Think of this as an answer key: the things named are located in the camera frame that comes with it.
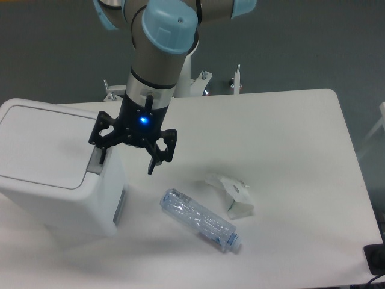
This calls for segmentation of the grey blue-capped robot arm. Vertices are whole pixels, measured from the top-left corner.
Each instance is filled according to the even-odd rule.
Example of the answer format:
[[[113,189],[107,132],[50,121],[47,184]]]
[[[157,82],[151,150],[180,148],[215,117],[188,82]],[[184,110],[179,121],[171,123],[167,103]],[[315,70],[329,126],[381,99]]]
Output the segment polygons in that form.
[[[89,142],[104,160],[121,143],[145,148],[148,171],[173,159],[175,129],[161,126],[187,56],[199,41],[198,28],[212,20],[233,19],[256,7],[255,1],[95,1],[109,30],[129,25],[134,59],[119,115],[101,111]]]

